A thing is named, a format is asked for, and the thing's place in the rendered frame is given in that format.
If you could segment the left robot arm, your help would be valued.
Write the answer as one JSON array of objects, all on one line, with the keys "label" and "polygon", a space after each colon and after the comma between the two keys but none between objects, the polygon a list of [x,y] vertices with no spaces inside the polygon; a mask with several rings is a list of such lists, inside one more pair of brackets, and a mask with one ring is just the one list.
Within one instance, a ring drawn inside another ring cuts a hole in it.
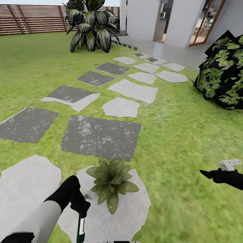
[{"label": "left robot arm", "polygon": [[0,243],[47,243],[60,215],[71,202],[71,208],[85,215],[90,203],[97,200],[93,191],[81,193],[76,176],[58,185],[41,205],[18,226],[13,228]]}]

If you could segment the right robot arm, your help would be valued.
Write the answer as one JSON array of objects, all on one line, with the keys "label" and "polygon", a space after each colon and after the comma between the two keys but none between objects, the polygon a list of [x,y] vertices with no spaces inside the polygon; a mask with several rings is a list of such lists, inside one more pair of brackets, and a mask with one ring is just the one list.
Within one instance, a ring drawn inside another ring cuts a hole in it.
[{"label": "right robot arm", "polygon": [[238,173],[233,167],[242,165],[241,161],[239,159],[222,160],[219,164],[224,166],[224,168],[212,170],[210,172],[200,170],[200,172],[208,179],[213,178],[215,183],[226,183],[243,190],[243,174]]}]

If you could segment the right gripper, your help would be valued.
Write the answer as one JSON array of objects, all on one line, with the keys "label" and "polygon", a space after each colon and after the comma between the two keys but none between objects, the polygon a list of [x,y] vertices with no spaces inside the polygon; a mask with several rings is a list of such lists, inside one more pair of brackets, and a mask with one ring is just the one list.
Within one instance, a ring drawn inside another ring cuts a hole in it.
[{"label": "right gripper", "polygon": [[210,172],[200,170],[200,172],[206,176],[208,179],[212,179],[215,183],[226,183],[229,184],[235,188],[238,188],[236,185],[236,178],[238,175],[241,175],[241,173],[238,173],[236,169],[234,171],[227,171],[227,170],[212,170]]}]

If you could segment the insectifuge atomizer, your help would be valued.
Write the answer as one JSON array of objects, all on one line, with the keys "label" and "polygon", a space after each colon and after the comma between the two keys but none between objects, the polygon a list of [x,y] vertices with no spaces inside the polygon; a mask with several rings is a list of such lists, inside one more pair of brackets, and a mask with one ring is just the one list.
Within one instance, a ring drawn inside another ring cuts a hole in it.
[{"label": "insectifuge atomizer", "polygon": [[77,243],[83,243],[85,239],[86,216],[79,212],[79,222],[77,231]]}]

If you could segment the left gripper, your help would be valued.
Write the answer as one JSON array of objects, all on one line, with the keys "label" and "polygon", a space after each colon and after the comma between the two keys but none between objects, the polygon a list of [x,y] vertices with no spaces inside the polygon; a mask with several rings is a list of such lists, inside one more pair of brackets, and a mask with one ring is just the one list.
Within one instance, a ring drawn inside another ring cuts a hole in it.
[{"label": "left gripper", "polygon": [[85,215],[87,210],[90,208],[90,203],[86,201],[81,194],[81,197],[76,202],[72,202],[70,207],[75,211]]}]

